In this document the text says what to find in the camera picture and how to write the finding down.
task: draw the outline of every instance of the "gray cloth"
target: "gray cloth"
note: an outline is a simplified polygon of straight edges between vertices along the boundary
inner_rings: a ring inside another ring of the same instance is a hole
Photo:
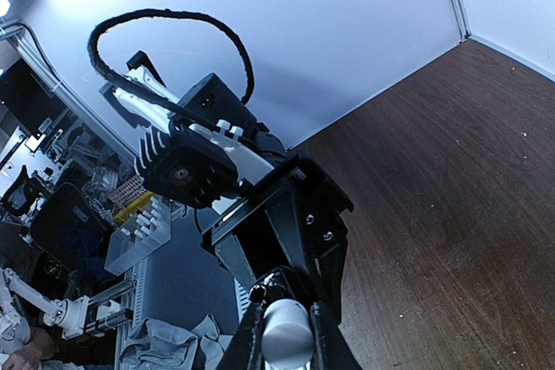
[[[121,359],[139,370],[212,370],[230,340],[220,335],[212,315],[193,331],[147,318],[127,338]]]

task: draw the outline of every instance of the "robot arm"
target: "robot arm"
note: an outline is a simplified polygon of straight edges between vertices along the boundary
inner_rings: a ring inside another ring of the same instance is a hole
[[[210,74],[178,101],[159,76],[113,71],[98,53],[101,35],[153,16],[200,20],[225,32],[245,64],[245,97],[240,101]],[[298,368],[312,357],[314,370],[360,370],[337,327],[347,253],[340,214],[352,211],[353,204],[308,156],[288,157],[247,109],[254,78],[238,36],[208,15],[136,10],[100,23],[88,52],[95,69],[113,84],[102,89],[108,102],[132,126],[152,127],[135,161],[145,188],[220,214],[202,231],[202,246],[251,290],[251,306],[219,369],[260,370],[264,361]]]
[[[46,325],[63,328],[64,338],[83,334],[88,310],[87,296],[76,301],[51,301],[22,281],[12,269],[0,269],[0,334],[20,325],[23,319],[13,307],[12,294],[21,296],[40,309]]]

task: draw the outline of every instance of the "white wall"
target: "white wall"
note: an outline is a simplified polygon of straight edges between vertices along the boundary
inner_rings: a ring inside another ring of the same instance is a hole
[[[97,93],[88,63],[95,24],[122,12],[171,8],[209,13],[231,26],[253,60],[251,110],[287,146],[317,133],[459,41],[449,0],[39,0],[25,13],[59,73],[99,117],[135,144]],[[203,23],[146,20],[112,30],[101,54],[124,71],[145,50],[182,95],[209,72],[242,95],[245,72],[232,44]]]
[[[463,0],[473,36],[555,79],[555,0]]]

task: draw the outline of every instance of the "yellow object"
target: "yellow object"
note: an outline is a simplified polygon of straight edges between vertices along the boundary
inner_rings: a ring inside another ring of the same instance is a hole
[[[114,221],[118,224],[118,225],[122,225],[124,224],[126,221],[128,221],[129,218],[131,218],[137,211],[145,208],[145,206],[148,204],[148,202],[150,201],[150,198],[154,195],[153,192],[146,192],[144,194],[142,194],[140,197],[138,197],[137,199],[135,199],[135,201],[133,203],[131,203],[127,208],[121,210],[120,212],[118,212],[115,216],[114,216]]]

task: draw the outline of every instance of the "person's hand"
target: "person's hand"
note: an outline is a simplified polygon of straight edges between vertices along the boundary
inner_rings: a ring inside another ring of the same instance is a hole
[[[34,348],[24,347],[14,352],[2,364],[2,370],[37,370],[40,364],[41,352]]]

